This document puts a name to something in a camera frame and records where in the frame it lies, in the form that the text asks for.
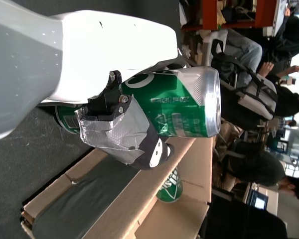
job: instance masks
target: cardboard box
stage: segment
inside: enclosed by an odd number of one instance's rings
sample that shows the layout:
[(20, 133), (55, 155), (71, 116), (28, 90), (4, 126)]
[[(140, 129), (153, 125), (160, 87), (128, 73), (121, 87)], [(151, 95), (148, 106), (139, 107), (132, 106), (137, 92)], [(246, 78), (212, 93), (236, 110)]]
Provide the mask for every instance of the cardboard box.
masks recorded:
[(137, 229), (137, 239), (196, 239), (211, 201), (212, 139), (198, 138), (177, 166), (183, 182), (178, 201), (157, 201)]
[[(175, 148), (173, 157), (153, 170), (137, 173), (83, 239), (196, 238), (211, 197), (212, 139), (170, 138), (168, 143)], [(106, 156), (93, 150), (24, 206), (22, 228), (31, 238), (34, 238), (31, 224), (37, 215)], [(172, 204), (156, 201), (156, 193), (177, 165), (183, 195)], [(170, 229), (174, 231), (173, 237), (163, 237)]]

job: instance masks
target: floor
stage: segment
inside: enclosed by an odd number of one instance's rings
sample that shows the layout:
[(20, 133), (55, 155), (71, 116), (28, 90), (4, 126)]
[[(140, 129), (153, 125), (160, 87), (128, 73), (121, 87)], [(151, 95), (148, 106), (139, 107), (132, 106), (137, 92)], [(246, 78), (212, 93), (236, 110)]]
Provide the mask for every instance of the floor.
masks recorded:
[[(177, 0), (14, 1), (43, 15), (93, 9), (138, 16), (180, 32)], [(28, 239), (20, 226), (22, 203), (89, 150), (78, 135), (63, 130), (41, 108), (0, 140), (0, 239)]]

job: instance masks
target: jeans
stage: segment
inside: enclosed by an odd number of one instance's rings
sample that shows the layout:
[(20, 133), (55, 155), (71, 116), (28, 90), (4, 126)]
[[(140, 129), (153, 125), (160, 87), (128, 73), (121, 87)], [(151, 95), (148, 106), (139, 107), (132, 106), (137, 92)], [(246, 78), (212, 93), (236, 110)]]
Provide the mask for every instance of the jeans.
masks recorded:
[[(262, 58), (261, 46), (239, 34), (238, 32), (228, 29), (225, 54), (236, 57), (243, 65), (256, 72)], [(251, 76), (242, 72), (238, 74), (237, 88), (247, 86), (251, 81)]]

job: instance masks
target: person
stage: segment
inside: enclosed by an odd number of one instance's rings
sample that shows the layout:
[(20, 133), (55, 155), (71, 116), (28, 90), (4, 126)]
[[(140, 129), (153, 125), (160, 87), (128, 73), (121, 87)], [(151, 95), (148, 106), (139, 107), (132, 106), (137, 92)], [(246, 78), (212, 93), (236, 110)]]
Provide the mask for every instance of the person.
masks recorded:
[[(262, 48), (258, 43), (252, 41), (251, 39), (244, 37), (243, 35), (232, 29), (228, 29), (225, 54), (235, 57), (240, 61), (240, 63), (256, 72), (262, 58)], [(273, 66), (273, 63), (265, 62), (262, 64), (258, 71), (261, 76), (266, 77), (273, 83), (278, 82), (282, 76), (299, 71), (299, 66), (291, 66), (276, 75), (268, 75)], [(250, 83), (250, 81), (250, 74), (248, 74), (247, 72), (240, 72), (238, 73), (236, 87), (246, 87)], [(296, 113), (298, 113), (299, 95), (297, 93), (292, 93), (286, 87), (276, 84), (275, 87), (278, 95), (275, 116), (289, 117), (294, 116)]]
[(278, 101), (275, 116), (289, 117), (299, 113), (299, 94), (292, 93), (287, 87), (275, 85)]
[(275, 37), (264, 37), (262, 28), (242, 32), (247, 38), (261, 45), (263, 51), (261, 63), (289, 61), (299, 54), (299, 18), (290, 15), (289, 8), (286, 8), (283, 24)]
[(217, 164), (213, 171), (213, 184), (231, 191), (241, 182), (259, 183), (266, 187), (276, 186), (281, 192), (299, 199), (299, 178), (286, 176), (284, 167), (268, 152), (246, 155), (245, 158), (227, 157), (226, 176), (221, 180), (223, 168)]
[[(258, 43), (244, 37), (233, 29), (228, 29), (224, 53), (235, 57), (240, 63), (256, 72), (263, 52)], [(251, 76), (247, 72), (238, 73), (236, 87), (245, 87), (250, 81)]]

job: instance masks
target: sprite can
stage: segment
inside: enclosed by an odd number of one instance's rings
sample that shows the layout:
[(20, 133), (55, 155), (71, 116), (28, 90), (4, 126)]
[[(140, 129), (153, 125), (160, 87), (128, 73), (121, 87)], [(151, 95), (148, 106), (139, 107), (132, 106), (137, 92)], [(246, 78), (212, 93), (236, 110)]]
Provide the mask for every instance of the sprite can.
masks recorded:
[(55, 114), (59, 124), (70, 133), (80, 134), (80, 126), (74, 113), (79, 108), (81, 107), (55, 107)]
[(179, 199), (183, 192), (183, 184), (178, 175), (177, 168), (168, 176), (163, 186), (156, 194), (157, 198), (166, 203), (173, 203)]
[(161, 136), (212, 137), (220, 129), (217, 70), (193, 67), (136, 75), (122, 83)]

